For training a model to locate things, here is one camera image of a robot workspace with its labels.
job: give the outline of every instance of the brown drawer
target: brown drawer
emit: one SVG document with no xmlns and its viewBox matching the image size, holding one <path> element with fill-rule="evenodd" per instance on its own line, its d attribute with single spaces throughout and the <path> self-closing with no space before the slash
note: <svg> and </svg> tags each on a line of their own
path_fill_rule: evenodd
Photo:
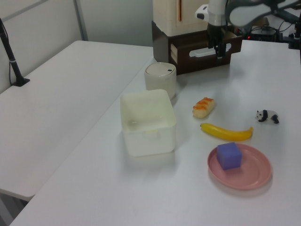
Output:
<svg viewBox="0 0 301 226">
<path fill-rule="evenodd" d="M 231 32 L 231 27 L 224 39 L 229 50 L 226 52 L 226 56 L 219 60 L 217 60 L 213 48 L 209 49 L 212 51 L 212 55 L 204 56 L 202 54 L 204 48 L 208 49 L 206 31 L 167 37 L 157 29 L 156 24 L 153 23 L 154 57 L 157 61 L 174 64 L 177 74 L 229 64 L 231 54 L 241 50 L 242 37 Z"/>
</svg>

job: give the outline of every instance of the beige cabinet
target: beige cabinet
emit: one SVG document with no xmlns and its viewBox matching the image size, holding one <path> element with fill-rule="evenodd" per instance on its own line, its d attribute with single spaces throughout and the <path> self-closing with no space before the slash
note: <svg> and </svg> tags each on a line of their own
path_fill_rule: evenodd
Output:
<svg viewBox="0 0 301 226">
<path fill-rule="evenodd" d="M 203 31 L 207 22 L 194 17 L 196 10 L 209 0 L 153 0 L 157 27 L 167 36 Z"/>
</svg>

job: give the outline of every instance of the white cup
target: white cup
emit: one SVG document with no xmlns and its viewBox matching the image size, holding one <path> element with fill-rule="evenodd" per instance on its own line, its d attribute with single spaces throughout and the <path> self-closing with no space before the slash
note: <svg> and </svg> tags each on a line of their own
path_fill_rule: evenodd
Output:
<svg viewBox="0 0 301 226">
<path fill-rule="evenodd" d="M 169 63 L 154 63 L 149 65 L 145 72 L 145 87 L 147 90 L 164 89 L 169 99 L 175 95 L 176 67 Z"/>
</svg>

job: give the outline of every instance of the toy banana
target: toy banana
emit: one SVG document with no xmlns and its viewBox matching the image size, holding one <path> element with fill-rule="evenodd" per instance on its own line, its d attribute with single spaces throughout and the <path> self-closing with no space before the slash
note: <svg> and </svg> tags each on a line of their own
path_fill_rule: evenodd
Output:
<svg viewBox="0 0 301 226">
<path fill-rule="evenodd" d="M 253 127 L 250 127 L 248 130 L 244 131 L 233 131 L 217 127 L 210 123 L 202 123 L 201 128 L 204 132 L 212 136 L 231 141 L 247 140 L 252 136 L 253 131 Z"/>
</svg>

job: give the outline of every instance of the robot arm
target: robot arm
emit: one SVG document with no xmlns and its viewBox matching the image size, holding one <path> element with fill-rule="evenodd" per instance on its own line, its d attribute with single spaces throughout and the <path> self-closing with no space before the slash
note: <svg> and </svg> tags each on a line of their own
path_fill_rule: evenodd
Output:
<svg viewBox="0 0 301 226">
<path fill-rule="evenodd" d="M 301 3 L 301 0 L 209 0 L 195 13 L 195 17 L 208 22 L 208 47 L 214 48 L 217 58 L 226 52 L 223 43 L 227 22 L 235 27 L 246 27 L 260 17 Z"/>
</svg>

